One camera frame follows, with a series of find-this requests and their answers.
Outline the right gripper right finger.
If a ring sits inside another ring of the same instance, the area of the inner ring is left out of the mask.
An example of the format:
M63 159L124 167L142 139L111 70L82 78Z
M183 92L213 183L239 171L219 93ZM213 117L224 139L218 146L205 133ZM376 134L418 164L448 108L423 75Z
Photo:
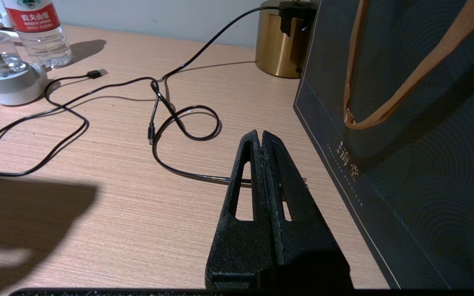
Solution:
M350 266L284 143L265 131L262 148L275 256L263 287L353 289Z

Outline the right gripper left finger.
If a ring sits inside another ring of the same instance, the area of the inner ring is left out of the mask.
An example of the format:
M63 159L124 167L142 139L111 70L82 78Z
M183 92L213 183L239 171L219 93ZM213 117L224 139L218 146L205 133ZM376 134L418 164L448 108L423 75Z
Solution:
M278 264L279 190L278 178L271 170L271 140L253 130L239 142L235 164L205 268L208 289L253 289L260 274ZM236 217L243 170L251 166L252 220Z

